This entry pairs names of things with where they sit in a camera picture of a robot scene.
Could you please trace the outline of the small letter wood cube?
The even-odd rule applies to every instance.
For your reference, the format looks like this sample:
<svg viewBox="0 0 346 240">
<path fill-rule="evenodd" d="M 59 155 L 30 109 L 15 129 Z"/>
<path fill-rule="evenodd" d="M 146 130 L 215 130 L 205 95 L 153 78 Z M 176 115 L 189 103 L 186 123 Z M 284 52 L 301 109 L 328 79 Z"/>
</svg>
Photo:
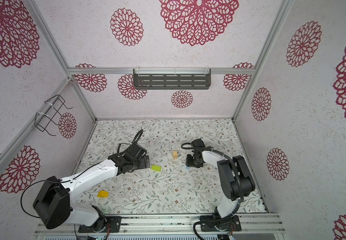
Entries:
<svg viewBox="0 0 346 240">
<path fill-rule="evenodd" d="M 172 157 L 173 157 L 173 159 L 178 159 L 178 152 L 177 151 L 173 151 L 172 152 Z"/>
</svg>

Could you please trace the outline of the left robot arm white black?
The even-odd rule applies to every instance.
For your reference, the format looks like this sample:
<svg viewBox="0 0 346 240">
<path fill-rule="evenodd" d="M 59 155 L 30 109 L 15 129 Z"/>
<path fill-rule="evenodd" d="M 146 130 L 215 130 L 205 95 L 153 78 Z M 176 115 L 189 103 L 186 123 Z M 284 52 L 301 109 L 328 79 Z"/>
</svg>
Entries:
<svg viewBox="0 0 346 240">
<path fill-rule="evenodd" d="M 44 181 L 33 208 L 46 229 L 52 230 L 64 224 L 86 226 L 93 232 L 102 232 L 108 221 L 97 206 L 72 204 L 82 192 L 104 180 L 135 170 L 147 169 L 150 158 L 139 144 L 131 144 L 120 153 L 90 168 L 61 179 L 52 176 Z"/>
</svg>

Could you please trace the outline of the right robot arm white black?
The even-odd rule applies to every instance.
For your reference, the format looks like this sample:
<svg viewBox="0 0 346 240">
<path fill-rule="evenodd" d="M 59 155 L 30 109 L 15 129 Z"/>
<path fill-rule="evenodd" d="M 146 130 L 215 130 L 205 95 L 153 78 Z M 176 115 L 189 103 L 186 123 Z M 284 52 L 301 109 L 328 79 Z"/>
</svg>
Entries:
<svg viewBox="0 0 346 240">
<path fill-rule="evenodd" d="M 256 190 L 252 173 L 243 156 L 230 157 L 211 147 L 206 147 L 202 139 L 183 143 L 183 150 L 191 150 L 186 157 L 186 166 L 202 168 L 210 164 L 218 170 L 224 197 L 215 209 L 219 219 L 226 219 L 237 213 L 245 198 Z"/>
</svg>

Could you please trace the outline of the lime green wood block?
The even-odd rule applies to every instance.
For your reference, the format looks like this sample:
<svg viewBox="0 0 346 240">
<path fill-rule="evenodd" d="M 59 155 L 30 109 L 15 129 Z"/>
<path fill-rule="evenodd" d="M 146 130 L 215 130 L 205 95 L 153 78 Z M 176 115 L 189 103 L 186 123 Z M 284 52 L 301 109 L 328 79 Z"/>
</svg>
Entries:
<svg viewBox="0 0 346 240">
<path fill-rule="evenodd" d="M 160 172 L 162 170 L 162 167 L 161 166 L 152 165 L 151 166 L 151 170 L 156 171 L 156 172 Z"/>
</svg>

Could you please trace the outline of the yellow wood block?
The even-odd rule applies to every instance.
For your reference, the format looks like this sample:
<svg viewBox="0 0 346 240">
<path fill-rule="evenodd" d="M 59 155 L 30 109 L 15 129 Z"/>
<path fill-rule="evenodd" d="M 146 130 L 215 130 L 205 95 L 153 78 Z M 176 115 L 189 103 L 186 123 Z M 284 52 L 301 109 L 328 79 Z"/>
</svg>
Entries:
<svg viewBox="0 0 346 240">
<path fill-rule="evenodd" d="M 109 193 L 106 191 L 99 191 L 97 194 L 98 198 L 107 198 L 109 196 Z"/>
</svg>

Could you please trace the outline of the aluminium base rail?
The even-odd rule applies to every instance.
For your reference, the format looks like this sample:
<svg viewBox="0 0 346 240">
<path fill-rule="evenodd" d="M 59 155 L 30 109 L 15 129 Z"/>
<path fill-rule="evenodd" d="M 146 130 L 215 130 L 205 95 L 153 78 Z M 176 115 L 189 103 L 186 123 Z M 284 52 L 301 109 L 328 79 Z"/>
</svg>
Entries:
<svg viewBox="0 0 346 240">
<path fill-rule="evenodd" d="M 196 230 L 200 235 L 221 234 L 285 234 L 285 228 L 278 214 L 237 214 L 239 222 L 228 227 L 213 228 L 211 232 L 203 232 L 200 226 Z M 111 224 L 112 236 L 125 235 L 193 235 L 194 223 L 200 221 L 200 214 L 170 214 L 170 215 L 121 215 L 119 223 Z M 79 226 L 62 225 L 53 230 L 39 224 L 33 234 L 34 239 L 44 239 L 51 236 L 92 236 L 104 237 L 107 230 L 101 233 L 79 233 Z"/>
</svg>

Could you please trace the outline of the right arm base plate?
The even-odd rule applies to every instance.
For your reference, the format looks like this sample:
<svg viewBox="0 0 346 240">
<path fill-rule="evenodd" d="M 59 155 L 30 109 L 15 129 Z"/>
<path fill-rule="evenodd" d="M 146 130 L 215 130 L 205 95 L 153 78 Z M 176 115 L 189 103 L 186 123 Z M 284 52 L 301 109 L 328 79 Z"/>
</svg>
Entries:
<svg viewBox="0 0 346 240">
<path fill-rule="evenodd" d="M 237 215 L 217 221 L 215 221 L 214 216 L 201 216 L 200 221 L 202 232 L 239 232 L 242 230 L 240 219 Z"/>
</svg>

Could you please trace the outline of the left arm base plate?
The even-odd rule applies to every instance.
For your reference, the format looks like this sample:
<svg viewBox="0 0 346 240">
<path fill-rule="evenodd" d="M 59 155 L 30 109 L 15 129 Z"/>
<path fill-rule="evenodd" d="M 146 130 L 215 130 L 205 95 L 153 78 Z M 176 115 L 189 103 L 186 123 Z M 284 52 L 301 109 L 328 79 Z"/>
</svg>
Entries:
<svg viewBox="0 0 346 240">
<path fill-rule="evenodd" d="M 121 226 L 122 217 L 106 216 L 106 219 L 99 218 L 93 225 L 80 225 L 78 233 L 118 233 Z"/>
</svg>

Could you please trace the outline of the grey metal wall shelf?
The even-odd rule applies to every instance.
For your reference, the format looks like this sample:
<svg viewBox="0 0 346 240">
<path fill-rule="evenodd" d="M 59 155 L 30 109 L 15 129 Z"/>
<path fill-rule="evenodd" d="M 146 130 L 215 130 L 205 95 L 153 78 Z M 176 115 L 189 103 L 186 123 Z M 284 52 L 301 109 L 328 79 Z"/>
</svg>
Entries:
<svg viewBox="0 0 346 240">
<path fill-rule="evenodd" d="M 137 90 L 208 90 L 211 70 L 154 72 L 134 69 L 133 84 Z"/>
</svg>

